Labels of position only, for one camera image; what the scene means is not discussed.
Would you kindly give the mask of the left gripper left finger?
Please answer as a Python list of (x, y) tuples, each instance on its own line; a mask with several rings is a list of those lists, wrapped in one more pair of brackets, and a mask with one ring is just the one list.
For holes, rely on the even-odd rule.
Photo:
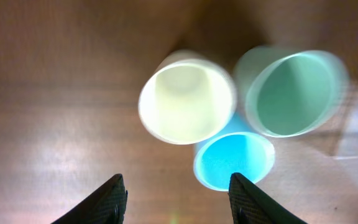
[(53, 224), (123, 224), (127, 196), (122, 174), (115, 174)]

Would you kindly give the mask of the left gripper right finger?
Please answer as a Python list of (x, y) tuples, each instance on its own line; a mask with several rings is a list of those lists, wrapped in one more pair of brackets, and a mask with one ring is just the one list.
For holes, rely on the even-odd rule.
[(228, 196), (234, 224), (306, 224), (239, 172), (231, 175)]

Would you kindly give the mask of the blue cup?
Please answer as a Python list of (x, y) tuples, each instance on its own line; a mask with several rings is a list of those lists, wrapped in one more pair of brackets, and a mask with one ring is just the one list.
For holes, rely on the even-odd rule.
[(227, 192), (233, 173), (256, 184), (271, 171), (275, 148), (265, 137), (253, 132), (238, 113), (214, 136), (195, 144), (193, 172), (205, 187)]

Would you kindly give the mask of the green cup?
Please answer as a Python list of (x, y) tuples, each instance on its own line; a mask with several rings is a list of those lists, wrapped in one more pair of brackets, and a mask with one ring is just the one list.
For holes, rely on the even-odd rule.
[(344, 62), (323, 50), (254, 47), (237, 61), (233, 75), (248, 123), (275, 138), (321, 126), (339, 108), (349, 86)]

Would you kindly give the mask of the cream cup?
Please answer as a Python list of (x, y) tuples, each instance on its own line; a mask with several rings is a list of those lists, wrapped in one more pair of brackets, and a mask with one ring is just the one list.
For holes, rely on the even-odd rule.
[(187, 145), (217, 134), (236, 106), (236, 88), (227, 70), (194, 51), (177, 50), (145, 83), (138, 113), (157, 139)]

